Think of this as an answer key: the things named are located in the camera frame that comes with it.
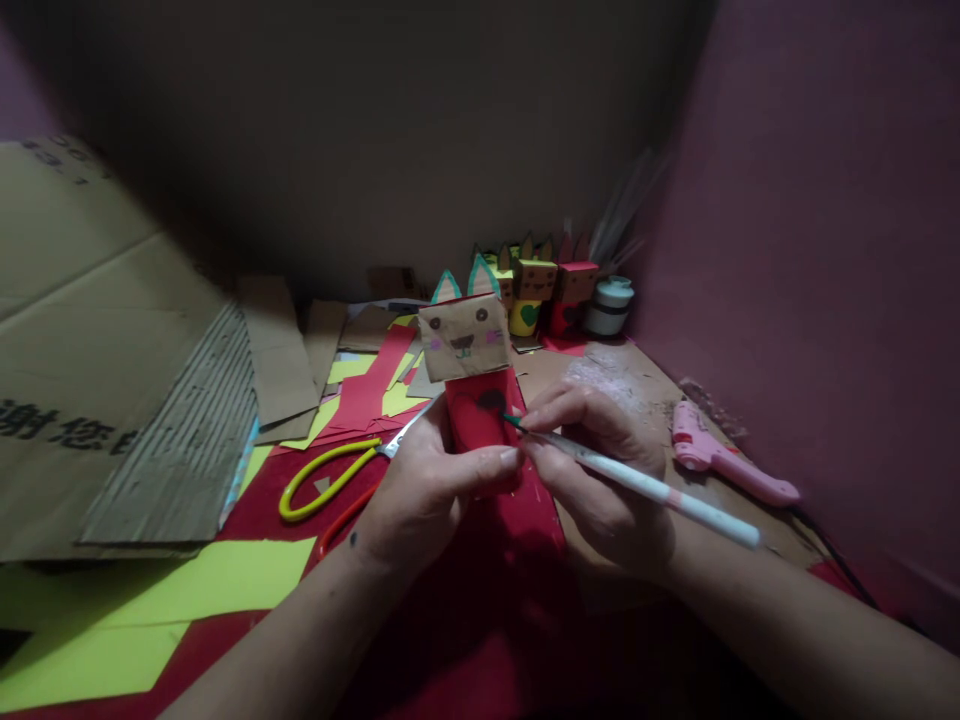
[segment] scissor blade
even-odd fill
[[[404,426],[400,429],[400,432],[398,432],[398,433],[396,434],[396,436],[393,438],[393,440],[391,440],[390,442],[388,442],[386,445],[381,445],[381,446],[378,448],[379,452],[380,452],[382,455],[386,455],[388,458],[390,458],[390,459],[392,460],[392,459],[393,459],[393,456],[397,454],[397,450],[400,449],[400,441],[403,440],[403,436],[407,434],[407,430],[409,430],[411,427],[413,427],[413,424],[414,424],[417,420],[420,419],[420,416],[423,415],[427,410],[429,410],[430,408],[432,408],[432,407],[433,407],[433,404],[434,404],[436,401],[437,401],[437,398],[434,398],[433,400],[431,400],[430,402],[428,402],[426,405],[424,405],[424,406],[423,406],[423,409],[420,410],[420,412],[418,412],[416,415],[413,416],[413,420],[411,420],[410,422],[408,422],[406,425],[404,425]]]

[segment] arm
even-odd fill
[[[348,540],[213,665],[165,718],[327,717],[380,626],[449,543],[468,498],[516,472],[516,448],[448,455],[441,399],[404,437]]]
[[[662,479],[663,453],[605,395],[561,383],[523,425],[565,435]],[[602,555],[674,592],[807,717],[960,717],[960,661],[792,565],[749,552],[589,475],[533,437],[544,484]]]

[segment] cat ear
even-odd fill
[[[527,236],[520,243],[520,259],[533,260],[533,231],[527,233]]]
[[[557,251],[557,263],[563,265],[568,262],[573,262],[573,238],[570,233],[564,233]]]
[[[460,286],[457,285],[457,281],[453,279],[453,274],[449,270],[444,270],[443,275],[440,276],[440,282],[437,283],[437,289],[433,291],[433,299],[430,302],[436,305],[437,303],[456,300],[460,297],[463,297],[463,293],[460,292]]]
[[[500,297],[500,283],[493,276],[493,270],[490,269],[483,257],[477,255],[473,261],[473,269],[470,271],[467,295],[486,295],[491,292]]]
[[[538,260],[543,260],[544,262],[551,262],[553,260],[553,235],[547,235],[547,239],[543,241],[543,245],[540,246],[540,254],[537,256]]]
[[[587,262],[590,259],[590,236],[586,233],[577,238],[577,246],[573,250],[574,262]]]
[[[504,243],[500,246],[500,253],[497,255],[497,270],[506,272],[513,264],[513,258],[510,257],[510,245]]]

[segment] yellow scissor handle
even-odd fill
[[[304,465],[303,469],[298,472],[294,476],[293,480],[290,481],[290,484],[287,485],[287,488],[283,491],[283,495],[280,496],[280,517],[287,522],[299,522],[300,520],[313,515],[313,513],[326,505],[334,495],[340,492],[340,489],[350,482],[350,478],[356,475],[360,471],[360,468],[366,465],[370,459],[377,454],[375,448],[379,444],[380,438],[373,438],[372,440],[363,440],[362,442],[358,443],[341,445],[333,450],[328,450],[320,457],[311,460],[309,463]],[[293,494],[297,491],[297,488],[300,487],[301,483],[303,483],[303,481],[310,476],[310,473],[328,460],[332,460],[335,457],[340,457],[341,455],[348,455],[358,450],[366,450],[366,452],[361,455],[360,458],[353,465],[351,465],[343,475],[337,478],[336,482],[330,483],[330,487],[327,488],[327,490],[325,490],[320,497],[318,497],[312,503],[304,505],[302,508],[293,510],[290,507],[290,501],[293,499]]]

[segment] forearm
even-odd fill
[[[666,584],[807,717],[960,717],[960,661],[826,583],[681,520]]]
[[[410,581],[343,543],[164,717],[329,716]]]

